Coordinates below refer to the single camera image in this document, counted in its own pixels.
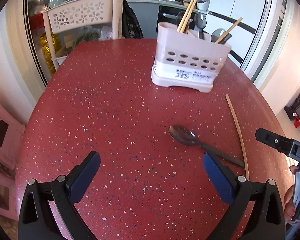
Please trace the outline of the person's right hand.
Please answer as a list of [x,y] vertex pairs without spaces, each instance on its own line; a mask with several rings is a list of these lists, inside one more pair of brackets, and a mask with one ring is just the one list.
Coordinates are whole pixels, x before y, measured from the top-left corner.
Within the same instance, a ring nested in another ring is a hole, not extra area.
[[291,221],[293,216],[295,215],[295,207],[292,202],[294,193],[294,185],[292,185],[286,192],[284,196],[284,204],[285,208],[283,210],[285,221]]

